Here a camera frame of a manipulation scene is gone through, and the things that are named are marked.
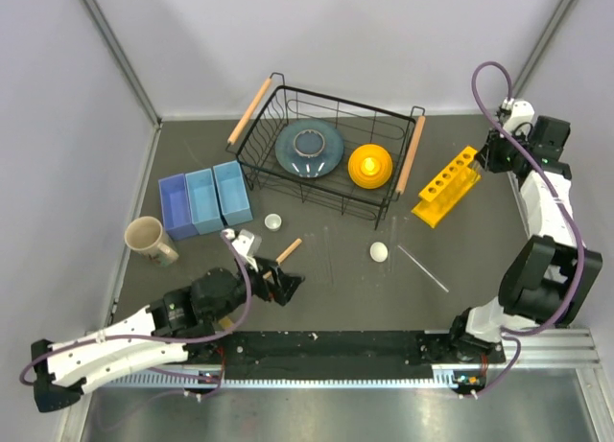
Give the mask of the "clear glass test tube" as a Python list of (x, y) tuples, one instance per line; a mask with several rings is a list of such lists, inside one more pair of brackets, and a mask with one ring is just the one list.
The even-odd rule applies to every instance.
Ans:
[(482, 176), (482, 166), (477, 160), (471, 163), (471, 169), (474, 171), (475, 177), (480, 178)]
[(445, 286), (445, 284), (432, 272), (430, 271), (423, 263), (421, 263), (408, 249), (399, 244), (397, 248), (406, 255), (428, 278), (430, 278), (442, 291), (445, 293), (449, 293), (450, 290)]

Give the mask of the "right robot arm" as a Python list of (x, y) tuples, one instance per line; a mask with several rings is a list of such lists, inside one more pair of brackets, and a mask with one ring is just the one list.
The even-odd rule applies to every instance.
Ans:
[(560, 160), (570, 124), (547, 116), (498, 119), (512, 138), (492, 129), (476, 160), (489, 172), (514, 174), (530, 238), (497, 296), (455, 318), (447, 346), (459, 361), (489, 355), (504, 331), (569, 326), (602, 269), (602, 255), (592, 250), (584, 252), (583, 269), (577, 269), (577, 244), (567, 222), (573, 214), (560, 212), (571, 207), (572, 172)]

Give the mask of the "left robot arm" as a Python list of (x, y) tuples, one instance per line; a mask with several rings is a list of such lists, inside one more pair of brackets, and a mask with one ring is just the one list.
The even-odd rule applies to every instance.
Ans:
[(209, 361), (227, 331), (215, 325), (252, 297), (287, 305), (304, 278), (268, 259), (231, 272), (212, 268), (183, 288), (167, 292), (125, 320), (65, 343), (31, 346), (39, 412), (76, 404), (83, 395), (133, 372), (165, 363)]

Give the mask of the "yellow test tube rack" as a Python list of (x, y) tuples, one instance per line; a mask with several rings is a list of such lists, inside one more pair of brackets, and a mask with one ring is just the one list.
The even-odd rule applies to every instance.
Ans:
[(471, 163), (477, 150), (466, 146), (419, 193), (412, 213), (431, 228), (445, 218), (464, 196), (481, 180), (475, 177)]

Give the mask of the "wooden test tube clamp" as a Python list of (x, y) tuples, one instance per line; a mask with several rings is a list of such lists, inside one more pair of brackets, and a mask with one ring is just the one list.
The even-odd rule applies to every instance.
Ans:
[(301, 244), (301, 238), (295, 239), (284, 251), (278, 255), (276, 258), (276, 263), (281, 265)]

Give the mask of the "clear test tube on table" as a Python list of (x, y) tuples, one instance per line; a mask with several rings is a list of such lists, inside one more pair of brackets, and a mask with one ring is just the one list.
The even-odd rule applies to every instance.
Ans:
[(316, 233), (307, 233), (306, 244), (310, 254), (310, 262), (316, 281), (327, 289), (331, 289), (327, 278), (326, 261), (323, 253), (322, 237)]
[(329, 228), (324, 225), (322, 228), (322, 245), (323, 245), (323, 253), (326, 261), (326, 269), (327, 269), (327, 278), (330, 287), (334, 286), (334, 269), (333, 269), (333, 261), (332, 261), (332, 251), (331, 251), (331, 239), (330, 239), (330, 231)]

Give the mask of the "small white cup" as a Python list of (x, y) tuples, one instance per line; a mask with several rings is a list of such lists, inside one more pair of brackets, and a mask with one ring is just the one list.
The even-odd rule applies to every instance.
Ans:
[(278, 214), (271, 213), (265, 217), (264, 224), (268, 230), (275, 232), (281, 228), (282, 218)]

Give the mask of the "white round lid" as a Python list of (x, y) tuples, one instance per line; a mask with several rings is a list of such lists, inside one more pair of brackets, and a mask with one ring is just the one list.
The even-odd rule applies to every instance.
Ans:
[(374, 242), (369, 248), (369, 256), (376, 263), (383, 263), (388, 259), (389, 251), (382, 242)]

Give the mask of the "yellow ridged dome bowl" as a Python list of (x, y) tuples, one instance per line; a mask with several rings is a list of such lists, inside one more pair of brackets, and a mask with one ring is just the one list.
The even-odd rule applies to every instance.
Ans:
[(364, 144), (354, 150), (347, 162), (351, 180), (360, 188), (373, 190), (385, 185), (392, 176), (392, 159), (376, 144)]

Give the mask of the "right light blue bin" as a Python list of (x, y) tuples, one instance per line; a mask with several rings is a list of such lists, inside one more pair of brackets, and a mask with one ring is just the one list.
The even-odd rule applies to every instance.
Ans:
[(242, 169), (237, 161), (213, 167), (219, 203), (226, 223), (238, 225), (253, 219)]

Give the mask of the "light blue bin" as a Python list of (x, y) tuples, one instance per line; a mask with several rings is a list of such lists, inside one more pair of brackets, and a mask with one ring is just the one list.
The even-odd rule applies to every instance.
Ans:
[(242, 169), (237, 161), (213, 167), (219, 203), (226, 223), (238, 225), (253, 219)]
[(192, 223), (200, 235), (224, 227), (213, 172), (211, 169), (185, 175)]

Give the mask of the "middle light blue bin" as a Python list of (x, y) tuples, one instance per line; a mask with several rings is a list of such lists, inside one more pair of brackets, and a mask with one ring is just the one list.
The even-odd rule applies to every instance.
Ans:
[(224, 227), (213, 172), (211, 169), (185, 175), (192, 223), (200, 235)]

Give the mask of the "blue ceramic plate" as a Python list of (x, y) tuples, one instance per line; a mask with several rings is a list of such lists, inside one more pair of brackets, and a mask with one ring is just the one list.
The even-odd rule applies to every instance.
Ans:
[(342, 161), (342, 134), (331, 124), (301, 119), (284, 127), (275, 142), (275, 157), (288, 173), (301, 178), (330, 174)]

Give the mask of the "dark blue plastic bin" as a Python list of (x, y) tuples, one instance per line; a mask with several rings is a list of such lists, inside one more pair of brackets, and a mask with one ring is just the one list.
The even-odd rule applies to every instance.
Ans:
[(158, 180), (162, 222), (174, 241), (192, 238), (198, 231), (192, 222), (185, 174)]

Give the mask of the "beige ceramic mug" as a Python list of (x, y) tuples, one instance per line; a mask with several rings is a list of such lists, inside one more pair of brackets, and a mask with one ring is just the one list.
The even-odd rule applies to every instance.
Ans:
[(124, 233), (124, 242), (133, 252), (159, 267), (167, 267), (179, 258), (175, 244), (162, 222), (154, 217), (132, 221)]

